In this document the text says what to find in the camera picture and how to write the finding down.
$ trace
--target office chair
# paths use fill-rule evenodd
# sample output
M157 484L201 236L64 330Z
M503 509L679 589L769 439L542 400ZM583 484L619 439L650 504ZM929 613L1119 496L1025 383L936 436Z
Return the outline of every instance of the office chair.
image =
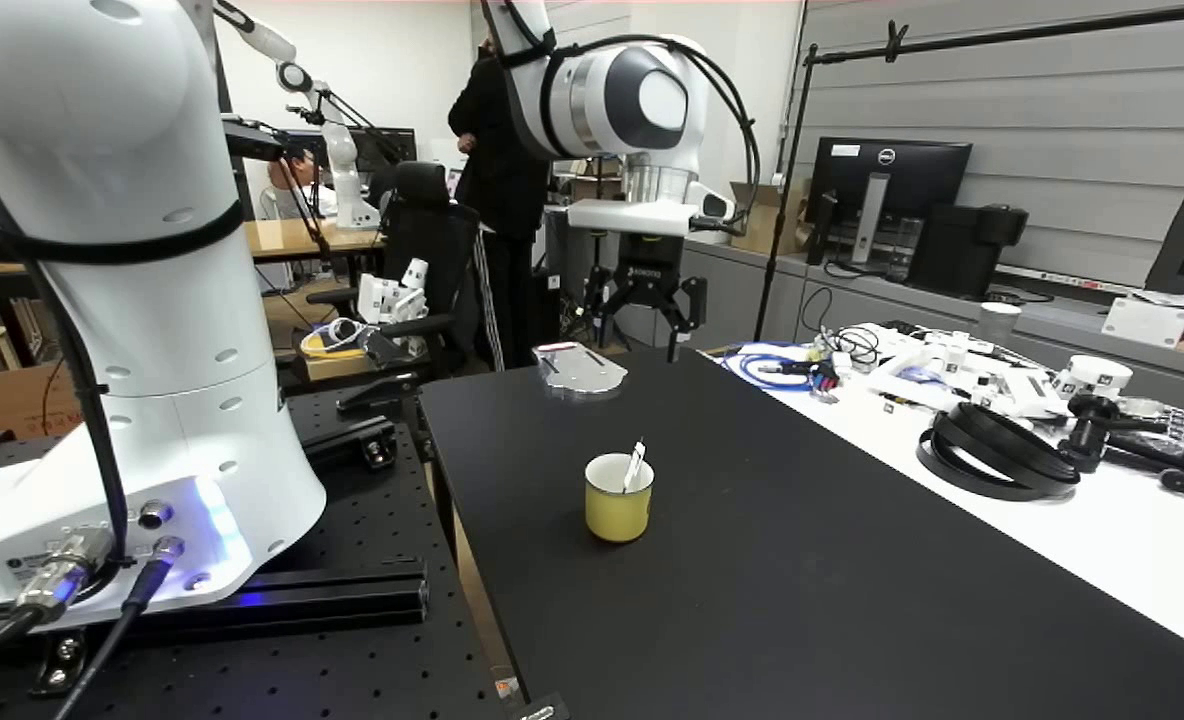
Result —
M500 362L492 289L484 262L484 225L473 207L447 205L442 162L402 162L390 197L390 242L402 266L430 258L430 315L372 329L366 351L381 378L340 400L340 416L372 416L402 403L415 383L473 355L477 330L492 340Z

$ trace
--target white table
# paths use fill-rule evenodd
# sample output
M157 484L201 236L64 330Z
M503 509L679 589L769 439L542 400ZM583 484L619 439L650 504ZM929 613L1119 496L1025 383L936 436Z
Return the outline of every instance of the white table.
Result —
M890 403L857 373L838 389L838 403L808 393L769 394L1184 635L1184 496L1165 491L1155 477L1101 462L1074 500L994 500L934 477L916 459L934 412Z

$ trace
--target workbench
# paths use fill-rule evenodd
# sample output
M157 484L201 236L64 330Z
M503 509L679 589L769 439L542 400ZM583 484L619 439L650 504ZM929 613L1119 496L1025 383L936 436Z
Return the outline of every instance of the workbench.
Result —
M292 400L300 436L335 424L333 403L335 394ZM390 477L370 472L347 453L323 454L318 467L333 491L330 533L318 528L296 552L333 552L333 572L354 577L419 565L430 617L419 622L233 639L151 635L114 655L79 716L500 716L409 432L402 432ZM57 710L57 699L29 699L35 658L40 643L0 658L0 716L40 720Z
M357 258L390 247L385 230L335 229L333 219L321 225L330 247L318 247L300 219L249 219L241 230L258 262ZM9 330L17 361L35 362L29 330L9 305L14 294L35 294L24 262L0 262L0 329Z
M886 409L847 416L857 449L684 355L632 361L596 403L507 373L431 383L419 412L522 682L572 716L1184 720L1184 635L907 481ZM636 439L651 528L596 543L581 472Z

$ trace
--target cardboard box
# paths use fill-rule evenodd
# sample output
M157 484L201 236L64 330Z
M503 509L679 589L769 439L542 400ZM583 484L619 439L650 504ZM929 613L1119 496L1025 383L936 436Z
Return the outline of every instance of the cardboard box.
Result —
M69 369L35 362L0 373L0 432L19 439L57 439L79 424L79 400Z

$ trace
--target paper cup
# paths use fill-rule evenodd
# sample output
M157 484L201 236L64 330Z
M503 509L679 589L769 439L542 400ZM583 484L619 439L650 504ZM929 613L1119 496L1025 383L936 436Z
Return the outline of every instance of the paper cup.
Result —
M632 467L627 453L596 454L583 467L583 519L588 533L610 543L632 543L650 528L650 500L656 486L656 467L641 459L632 486L626 491L626 477Z

